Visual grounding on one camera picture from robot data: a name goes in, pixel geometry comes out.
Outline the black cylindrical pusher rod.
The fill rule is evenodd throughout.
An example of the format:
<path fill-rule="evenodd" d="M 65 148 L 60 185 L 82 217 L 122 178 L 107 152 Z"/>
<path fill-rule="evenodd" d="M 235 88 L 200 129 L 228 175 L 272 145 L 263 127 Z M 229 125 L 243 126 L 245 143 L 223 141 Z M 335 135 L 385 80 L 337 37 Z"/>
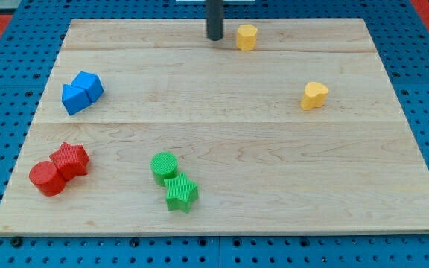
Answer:
<path fill-rule="evenodd" d="M 223 0 L 206 0 L 206 35 L 211 41 L 223 38 Z"/>

